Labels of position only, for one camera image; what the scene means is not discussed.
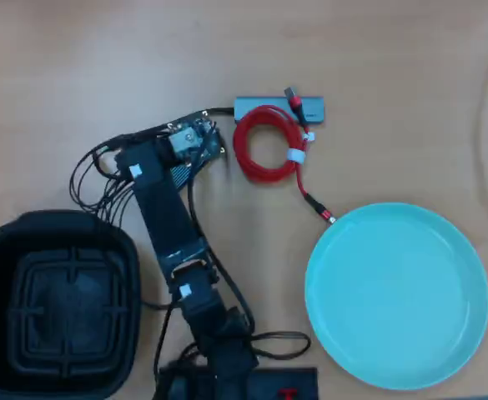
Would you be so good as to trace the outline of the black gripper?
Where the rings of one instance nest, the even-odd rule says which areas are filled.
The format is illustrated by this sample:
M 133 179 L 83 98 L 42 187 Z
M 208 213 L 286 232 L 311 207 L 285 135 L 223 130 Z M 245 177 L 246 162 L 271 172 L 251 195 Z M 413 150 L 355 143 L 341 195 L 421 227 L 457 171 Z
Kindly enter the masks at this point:
M 158 160 L 165 169 L 170 169 L 189 163 L 194 144 L 185 139 L 178 138 L 173 143 L 168 136 L 157 136 L 154 147 Z

